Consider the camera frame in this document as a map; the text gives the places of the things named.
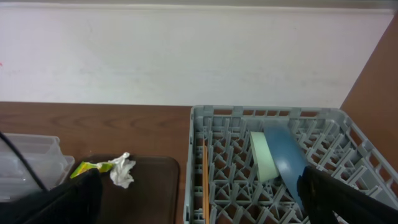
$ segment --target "blue object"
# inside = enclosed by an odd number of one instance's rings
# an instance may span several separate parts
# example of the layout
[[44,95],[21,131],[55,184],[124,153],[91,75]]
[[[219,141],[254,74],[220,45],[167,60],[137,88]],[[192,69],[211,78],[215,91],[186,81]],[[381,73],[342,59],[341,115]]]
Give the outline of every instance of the blue object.
[[293,199],[303,209],[303,203],[297,192],[297,181],[308,165],[304,153],[291,135],[290,130],[285,126],[265,127],[264,134],[280,176]]

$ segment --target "yellow green snack packet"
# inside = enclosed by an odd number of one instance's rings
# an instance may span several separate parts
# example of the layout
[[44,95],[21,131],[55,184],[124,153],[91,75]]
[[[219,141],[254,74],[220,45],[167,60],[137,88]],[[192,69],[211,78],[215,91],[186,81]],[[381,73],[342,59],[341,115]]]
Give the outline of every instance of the yellow green snack packet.
[[94,169],[97,168],[99,172],[107,172],[112,169],[114,164],[110,162],[99,162],[97,164],[92,164],[90,162],[81,162],[81,164],[76,168],[76,170],[73,172],[73,174],[70,176],[70,178],[74,178],[78,176],[79,174],[82,174],[89,169]]

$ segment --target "white wall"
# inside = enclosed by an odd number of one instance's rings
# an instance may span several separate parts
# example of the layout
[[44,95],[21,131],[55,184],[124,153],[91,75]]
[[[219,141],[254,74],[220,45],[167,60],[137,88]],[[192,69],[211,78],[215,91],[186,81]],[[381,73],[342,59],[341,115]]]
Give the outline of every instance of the white wall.
[[0,100],[340,107],[392,17],[0,4]]

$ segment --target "dark brown tray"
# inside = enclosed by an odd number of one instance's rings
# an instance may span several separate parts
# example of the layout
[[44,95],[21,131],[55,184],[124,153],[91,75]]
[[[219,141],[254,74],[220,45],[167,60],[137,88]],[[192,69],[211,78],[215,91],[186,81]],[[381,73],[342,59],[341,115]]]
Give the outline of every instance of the dark brown tray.
[[[118,156],[93,155],[81,161],[105,162]],[[97,224],[159,223],[172,224],[178,189],[178,163],[169,157],[131,156],[134,182],[128,189],[116,186],[103,174],[101,213]],[[72,167],[73,172],[80,162]]]

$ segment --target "gray plastic dish rack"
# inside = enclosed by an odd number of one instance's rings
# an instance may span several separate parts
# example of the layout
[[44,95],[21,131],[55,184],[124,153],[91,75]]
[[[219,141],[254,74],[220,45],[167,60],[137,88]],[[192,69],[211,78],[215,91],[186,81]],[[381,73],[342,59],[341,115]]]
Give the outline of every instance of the gray plastic dish rack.
[[[280,177],[257,181],[249,132],[279,123],[295,134],[309,163],[398,209],[398,175],[339,109],[195,106],[191,110],[184,217],[204,223],[202,149],[208,148],[210,223],[310,223]],[[340,223],[346,223],[340,217]]]

